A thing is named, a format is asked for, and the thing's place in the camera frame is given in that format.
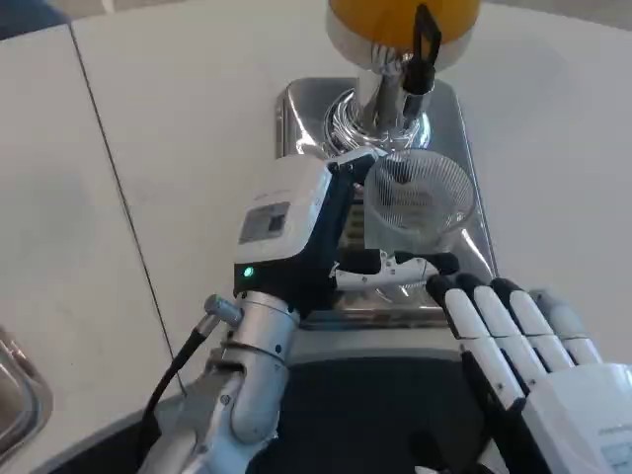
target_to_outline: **silver metal joint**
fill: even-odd
[[[216,315],[232,328],[239,326],[243,318],[239,306],[216,294],[212,294],[206,299],[204,302],[204,311],[207,315]]]

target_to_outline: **glass cup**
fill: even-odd
[[[363,200],[364,247],[389,255],[449,252],[476,208],[467,173],[449,158],[423,149],[398,151],[376,162],[364,182]],[[379,293],[407,303],[422,286],[384,287]]]

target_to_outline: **metal plate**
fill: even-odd
[[[331,106],[356,82],[354,78],[306,78],[292,82],[276,105],[276,156],[310,153],[323,159],[331,154],[325,120]],[[452,88],[436,81],[427,115],[431,126],[428,149],[451,158],[469,175],[476,190],[477,211],[458,236],[452,253],[461,269],[489,281],[496,275],[480,190],[472,163],[465,125]],[[352,245],[361,229],[361,201],[352,209],[345,245]],[[345,330],[360,328],[428,327],[445,325],[443,311],[428,296],[415,305],[387,302],[375,291],[346,293],[332,311],[315,311],[302,323],[303,329]]]

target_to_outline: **white countertop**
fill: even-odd
[[[218,15],[215,2],[193,0],[74,25],[176,347],[207,295],[231,293],[240,209],[274,159],[275,98],[299,77],[354,74],[325,34],[325,6],[228,2]],[[623,31],[485,5],[468,51],[441,74],[462,100],[502,275],[553,287],[604,356],[625,362],[630,48]],[[453,341],[425,330],[312,333],[295,349],[332,345]]]
[[[68,29],[0,64],[0,324],[54,397],[25,474],[142,408],[169,353]]]

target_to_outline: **black cable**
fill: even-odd
[[[187,361],[191,358],[194,352],[198,349],[199,346],[206,340],[208,335],[203,334],[195,328],[191,331],[191,334],[187,338],[187,341],[182,346],[180,351],[176,354],[174,359],[169,365],[169,368],[164,373],[158,385],[154,389],[151,397],[149,397],[149,401],[145,406],[145,411],[142,414],[142,419],[140,420],[140,426],[138,428],[138,439],[136,442],[136,461],[138,462],[138,467],[142,465],[147,452],[151,448],[152,442],[149,441],[149,427],[151,426],[150,421],[153,416],[154,410],[160,401],[163,393],[169,386],[172,378],[174,378],[178,371],[185,366]]]

